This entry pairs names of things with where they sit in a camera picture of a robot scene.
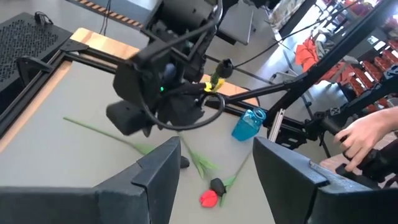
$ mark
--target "blue bottle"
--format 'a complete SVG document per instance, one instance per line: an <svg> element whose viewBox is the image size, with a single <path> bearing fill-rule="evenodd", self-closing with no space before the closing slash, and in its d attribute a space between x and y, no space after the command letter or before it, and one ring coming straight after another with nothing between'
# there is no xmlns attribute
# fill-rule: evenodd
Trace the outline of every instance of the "blue bottle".
<svg viewBox="0 0 398 224"><path fill-rule="evenodd" d="M245 141L254 137L259 132L262 122L266 117L265 112L260 108L246 110L236 124L232 136L238 141Z"/></svg>

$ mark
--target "human hand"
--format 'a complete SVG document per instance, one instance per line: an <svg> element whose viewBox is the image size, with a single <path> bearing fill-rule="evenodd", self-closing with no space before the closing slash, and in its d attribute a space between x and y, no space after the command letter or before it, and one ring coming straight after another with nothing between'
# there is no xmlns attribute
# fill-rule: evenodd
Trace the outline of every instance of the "human hand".
<svg viewBox="0 0 398 224"><path fill-rule="evenodd" d="M373 113L356 120L336 134L335 142L340 142L346 136L346 140L340 146L344 150L344 154L352 158L346 166L346 170L353 171L376 143L390 131L388 120L379 113Z"/></svg>

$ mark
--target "mesh panel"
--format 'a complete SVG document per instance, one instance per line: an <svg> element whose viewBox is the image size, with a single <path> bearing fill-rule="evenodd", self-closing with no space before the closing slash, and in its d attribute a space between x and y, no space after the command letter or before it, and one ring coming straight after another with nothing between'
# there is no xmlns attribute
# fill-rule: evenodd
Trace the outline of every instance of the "mesh panel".
<svg viewBox="0 0 398 224"><path fill-rule="evenodd" d="M0 83L11 78L16 70L16 58L24 55L38 57L57 40L57 34L22 19L2 26L0 28Z"/></svg>

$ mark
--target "yellow black hazard tape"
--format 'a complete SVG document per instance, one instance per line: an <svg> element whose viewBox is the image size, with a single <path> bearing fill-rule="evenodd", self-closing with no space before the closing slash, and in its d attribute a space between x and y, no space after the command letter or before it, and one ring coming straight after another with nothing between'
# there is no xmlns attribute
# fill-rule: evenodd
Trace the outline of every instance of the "yellow black hazard tape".
<svg viewBox="0 0 398 224"><path fill-rule="evenodd" d="M127 26L134 27L136 29L141 29L144 26L140 22L130 19L124 15L120 15L116 12L108 11L108 10L106 10L106 8L104 8L100 5L97 5L95 3L92 3L90 1L87 1L87 0L74 0L74 1L70 1L70 2L75 2L78 5L83 6L86 9L89 9L93 12L97 12L98 14L102 14L104 16L109 15L109 18L111 18L115 21L118 21L122 24L125 24Z"/></svg>

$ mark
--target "finger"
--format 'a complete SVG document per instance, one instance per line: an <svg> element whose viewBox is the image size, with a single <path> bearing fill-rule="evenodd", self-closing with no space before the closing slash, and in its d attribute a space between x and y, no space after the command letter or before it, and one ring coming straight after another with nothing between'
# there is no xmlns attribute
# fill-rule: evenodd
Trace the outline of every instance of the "finger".
<svg viewBox="0 0 398 224"><path fill-rule="evenodd" d="M362 148L361 141L356 139L354 140L354 143L352 143L348 148L347 151L345 151L345 155L349 158L353 158L359 150Z"/></svg>
<svg viewBox="0 0 398 224"><path fill-rule="evenodd" d="M351 134L351 129L344 129L335 135L335 143L340 142L340 140L344 137Z"/></svg>
<svg viewBox="0 0 398 224"><path fill-rule="evenodd" d="M340 148L343 151L346 151L347 149L353 147L354 143L355 143L355 137L354 136L350 136L345 141L343 141L341 143Z"/></svg>
<svg viewBox="0 0 398 224"><path fill-rule="evenodd" d="M346 166L346 170L348 172L352 172L355 167L357 167L358 165L360 165L360 163L363 161L363 159L366 157L366 155L368 154L369 151L367 151L365 148L362 148L351 160L351 162L349 162L349 164Z"/></svg>

